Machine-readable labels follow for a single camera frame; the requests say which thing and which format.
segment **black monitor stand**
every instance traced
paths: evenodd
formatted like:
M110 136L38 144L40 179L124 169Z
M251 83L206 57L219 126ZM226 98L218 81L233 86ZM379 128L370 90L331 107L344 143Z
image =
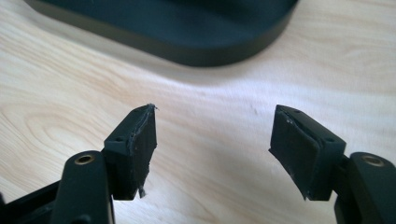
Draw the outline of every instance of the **black monitor stand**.
M189 66L242 61L272 43L298 0L25 0L36 11Z

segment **black plastic arm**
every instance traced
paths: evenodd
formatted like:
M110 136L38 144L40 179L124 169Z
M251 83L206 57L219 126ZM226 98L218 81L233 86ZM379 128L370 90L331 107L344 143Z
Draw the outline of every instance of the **black plastic arm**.
M396 223L396 169L370 153L344 156L346 143L304 112L276 106L270 152L303 197L328 201L338 223Z
M112 198L132 200L149 173L157 146L155 105L133 110L105 141L102 152L71 157L59 182L5 204L0 223L78 224L114 222Z

